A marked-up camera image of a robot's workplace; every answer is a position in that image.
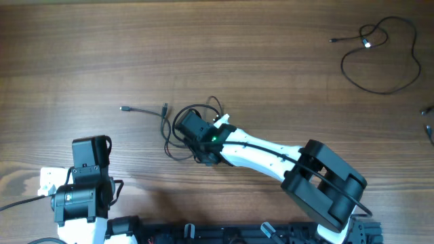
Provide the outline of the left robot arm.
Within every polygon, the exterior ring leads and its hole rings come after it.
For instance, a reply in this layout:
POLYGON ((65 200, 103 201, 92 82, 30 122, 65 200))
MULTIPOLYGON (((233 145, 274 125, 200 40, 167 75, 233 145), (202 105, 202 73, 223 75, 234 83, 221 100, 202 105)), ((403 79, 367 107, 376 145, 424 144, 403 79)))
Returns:
POLYGON ((104 243, 110 237, 109 210, 124 185, 109 176, 111 149, 112 140, 106 135, 73 140, 74 165, 51 200, 63 242, 104 243))

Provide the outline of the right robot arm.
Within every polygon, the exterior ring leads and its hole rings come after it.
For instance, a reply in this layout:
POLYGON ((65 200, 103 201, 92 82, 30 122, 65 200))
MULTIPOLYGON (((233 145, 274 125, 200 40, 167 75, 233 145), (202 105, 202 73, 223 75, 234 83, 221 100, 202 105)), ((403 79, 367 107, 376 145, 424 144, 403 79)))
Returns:
POLYGON ((317 236, 328 243, 349 239, 351 217, 361 204, 366 179, 325 144, 284 146, 261 140, 229 124, 229 116, 208 123, 190 108, 172 126, 199 163, 245 167, 278 180, 282 190, 317 223, 317 236))

